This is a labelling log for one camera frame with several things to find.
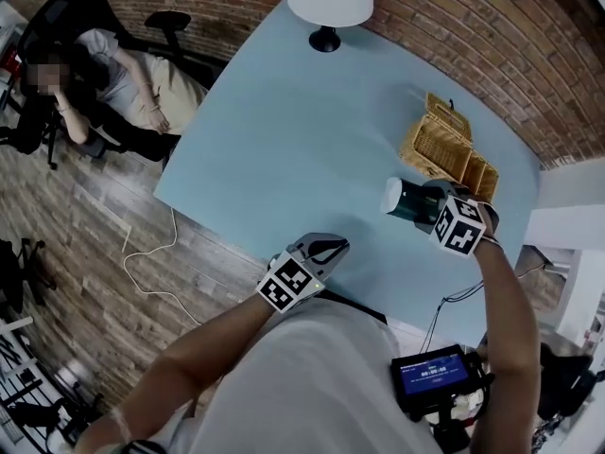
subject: table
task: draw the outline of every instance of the table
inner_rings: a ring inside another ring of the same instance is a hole
[[[479,281],[473,259],[440,252],[413,224],[381,215],[391,176],[426,178],[398,148],[424,95],[454,100],[475,147],[500,172],[493,204],[511,263],[536,201],[539,163],[489,108],[441,71],[371,32],[341,29],[341,48],[308,44],[314,26],[282,2],[222,73],[170,160],[155,195],[192,220],[269,259],[309,232],[347,237],[328,286],[422,329],[441,297]],[[443,308],[436,335],[476,345],[477,294]]]

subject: blue screen display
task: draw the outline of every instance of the blue screen display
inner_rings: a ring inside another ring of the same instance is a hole
[[[434,358],[401,367],[401,378],[408,394],[438,389],[468,377],[460,355]]]

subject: black cable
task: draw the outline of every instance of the black cable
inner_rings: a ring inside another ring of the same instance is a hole
[[[463,291],[455,292],[445,298],[441,299],[439,306],[437,306],[437,311],[435,312],[435,316],[433,316],[433,321],[428,326],[428,331],[426,332],[426,336],[424,337],[423,346],[421,347],[420,353],[423,352],[424,345],[426,344],[425,352],[428,352],[430,348],[431,341],[433,340],[433,335],[435,333],[435,328],[437,326],[437,319],[439,318],[439,313],[441,312],[441,308],[445,303],[459,303],[461,301],[469,299],[471,296],[476,294],[483,288],[483,281],[475,284],[474,286],[464,289]]]

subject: gray shirt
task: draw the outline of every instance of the gray shirt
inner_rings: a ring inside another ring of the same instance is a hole
[[[108,30],[93,28],[80,35],[76,42],[84,45],[91,58],[104,65],[109,72],[110,83],[106,89],[97,93],[96,98],[126,116],[127,109],[139,95],[139,88],[129,71],[114,58],[119,48],[115,34]],[[143,52],[129,51],[129,54],[139,61],[151,80],[157,67],[157,58]]]
[[[387,326],[313,299],[274,317],[223,378],[203,420],[181,423],[165,447],[169,454],[440,454],[428,424],[412,423],[397,405],[389,374],[397,355]]]

